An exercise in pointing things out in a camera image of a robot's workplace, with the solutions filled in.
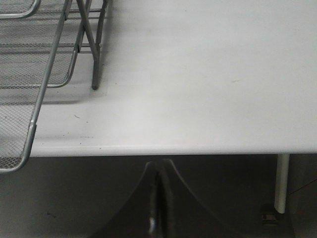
table leg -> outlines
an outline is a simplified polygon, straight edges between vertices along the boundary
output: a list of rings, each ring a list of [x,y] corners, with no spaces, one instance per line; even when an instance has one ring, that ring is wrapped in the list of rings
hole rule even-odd
[[[274,208],[280,214],[285,213],[289,154],[280,154],[277,157],[275,202]]]

metal frame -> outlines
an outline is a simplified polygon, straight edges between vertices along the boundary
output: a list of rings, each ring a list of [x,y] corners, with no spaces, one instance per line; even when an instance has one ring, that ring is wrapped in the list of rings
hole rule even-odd
[[[94,83],[92,85],[92,88],[94,90],[97,90],[98,87],[99,87],[99,84],[100,84],[100,77],[99,77],[99,58],[100,58],[100,47],[101,47],[101,39],[102,39],[102,30],[103,30],[103,25],[104,25],[104,18],[105,18],[105,14],[106,14],[106,8],[107,8],[107,5],[108,5],[108,0],[103,0],[103,5],[102,5],[102,8],[100,9],[90,9],[90,6],[91,6],[91,3],[92,1],[87,1],[86,2],[86,14],[87,13],[100,13],[99,14],[99,17],[98,17],[98,26],[97,26],[97,35],[96,35],[96,42],[95,42],[95,45],[96,45],[96,48],[97,48],[97,51],[98,51],[98,59],[97,61],[94,61]],[[68,13],[80,13],[80,10],[76,10],[76,9],[70,9],[68,11]],[[77,40],[76,40],[76,43],[75,44],[59,44],[58,47],[59,48],[62,48],[62,47],[73,47],[73,53],[72,53],[72,57],[71,57],[71,61],[70,61],[70,64],[69,64],[69,68],[68,68],[68,71],[67,71],[67,74],[65,75],[65,80],[64,82],[62,82],[61,84],[47,84],[47,88],[60,88],[60,87],[63,87],[65,85],[67,85],[71,78],[72,78],[72,75],[73,75],[73,72],[74,72],[74,68],[75,68],[75,65],[76,65],[76,60],[77,60],[77,56],[78,56],[78,53],[81,52],[81,48],[82,47],[90,47],[90,44],[83,44],[83,38],[84,38],[84,33],[85,33],[85,28],[84,28],[84,25],[83,25],[83,21],[80,23],[80,27],[79,27],[79,31],[77,33]],[[9,45],[10,47],[18,47],[18,45]],[[34,88],[36,86],[40,86],[40,84],[21,84],[21,85],[9,85],[9,86],[5,86],[5,85],[0,85],[0,89],[6,89],[6,88],[25,88],[25,87],[30,87],[30,88]]]
[[[4,13],[0,14],[0,19],[20,19],[32,16],[40,7],[42,0],[34,0],[32,6],[22,13]]]
[[[84,4],[83,0],[76,0],[76,1],[77,1],[78,7],[79,7],[79,12],[80,12],[80,15],[82,18],[81,27],[80,27],[80,30],[79,30],[78,35],[77,35],[77,40],[76,40],[76,44],[74,47],[74,51],[73,51],[73,55],[72,55],[72,59],[71,59],[71,64],[70,64],[70,67],[68,69],[68,73],[67,73],[68,79],[63,84],[55,85],[55,86],[61,87],[69,82],[69,80],[73,74],[77,55],[80,52],[80,49],[82,46],[84,33],[86,32],[86,35],[87,35],[87,38],[89,41],[89,46],[91,48],[91,51],[93,54],[93,59],[94,59],[92,88],[94,90],[96,90],[96,89],[98,89],[99,83],[100,83],[100,79],[99,79],[100,41],[101,41],[101,36],[102,36],[103,19],[105,17],[105,11],[106,11],[105,8],[106,8],[108,2],[107,2],[107,0],[103,1],[103,9],[101,9],[101,11],[100,11],[96,41],[94,41],[94,37],[93,37],[93,33],[91,30],[91,26],[90,26],[89,18],[88,18],[88,13],[87,13],[87,12],[89,12],[92,0],[87,0],[86,5]],[[18,166],[14,167],[12,169],[0,169],[0,173],[9,173],[9,172],[13,172],[13,171],[20,169],[27,162],[27,160],[30,156],[32,144],[33,144],[33,140],[34,140],[34,135],[35,135],[35,131],[36,131],[37,119],[38,119],[38,116],[40,113],[40,109],[41,109],[41,105],[43,102],[43,98],[44,98],[46,89],[48,87],[48,81],[49,81],[49,78],[50,78],[50,75],[52,72],[54,59],[56,56],[57,49],[59,47],[59,41],[60,41],[60,38],[62,35],[63,27],[65,24],[65,21],[67,20],[69,11],[70,11],[71,3],[72,3],[72,0],[65,0],[64,6],[62,9],[62,13],[61,13],[61,16],[60,16],[59,21],[58,21],[57,29],[55,32],[55,37],[53,39],[53,45],[52,45],[50,56],[49,56],[49,60],[48,60],[47,65],[46,65],[46,71],[45,71],[43,81],[42,81],[42,84],[41,84],[40,89],[39,89],[38,97],[37,97],[37,100],[36,100],[36,103],[34,106],[34,112],[33,112],[32,118],[30,120],[26,141],[25,141],[24,149],[23,149],[22,156],[21,156],[21,162]]]

stain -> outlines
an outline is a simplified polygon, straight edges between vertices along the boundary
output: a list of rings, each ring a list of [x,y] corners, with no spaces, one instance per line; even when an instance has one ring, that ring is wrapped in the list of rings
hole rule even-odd
[[[56,216],[54,214],[50,213],[50,212],[47,212],[46,214],[49,215],[49,216],[52,216],[53,218],[56,218]]]

desk organizer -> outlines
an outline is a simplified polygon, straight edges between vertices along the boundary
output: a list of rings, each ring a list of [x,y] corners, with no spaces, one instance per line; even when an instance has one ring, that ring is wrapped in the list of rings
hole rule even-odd
[[[94,60],[92,88],[100,83],[100,42],[107,0],[0,2],[0,173],[27,161],[47,88],[66,85],[82,47]],[[99,14],[94,39],[89,13]],[[86,34],[88,44],[83,44]]]

white table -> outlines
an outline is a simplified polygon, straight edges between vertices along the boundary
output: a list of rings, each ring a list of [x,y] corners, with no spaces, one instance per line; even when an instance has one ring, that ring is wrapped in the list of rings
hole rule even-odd
[[[33,157],[317,152],[317,1],[118,0]]]

